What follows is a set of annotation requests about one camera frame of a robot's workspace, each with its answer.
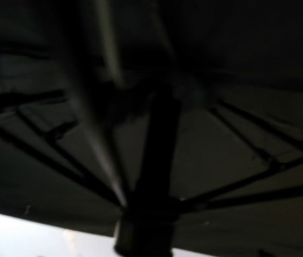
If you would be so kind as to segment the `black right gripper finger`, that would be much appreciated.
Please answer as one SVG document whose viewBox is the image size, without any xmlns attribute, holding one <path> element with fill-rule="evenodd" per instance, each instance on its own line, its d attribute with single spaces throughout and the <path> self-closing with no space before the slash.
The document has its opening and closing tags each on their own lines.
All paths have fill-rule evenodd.
<svg viewBox="0 0 303 257">
<path fill-rule="evenodd" d="M 259 249 L 257 251 L 257 257 L 275 257 L 272 253 L 265 251 L 264 249 Z"/>
</svg>

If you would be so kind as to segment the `pink and black umbrella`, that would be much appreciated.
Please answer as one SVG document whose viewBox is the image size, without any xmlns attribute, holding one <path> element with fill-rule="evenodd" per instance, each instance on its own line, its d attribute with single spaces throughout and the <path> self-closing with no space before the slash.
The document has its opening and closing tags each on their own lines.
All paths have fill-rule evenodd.
<svg viewBox="0 0 303 257">
<path fill-rule="evenodd" d="M 0 1 L 0 214 L 303 256 L 303 1 Z"/>
</svg>

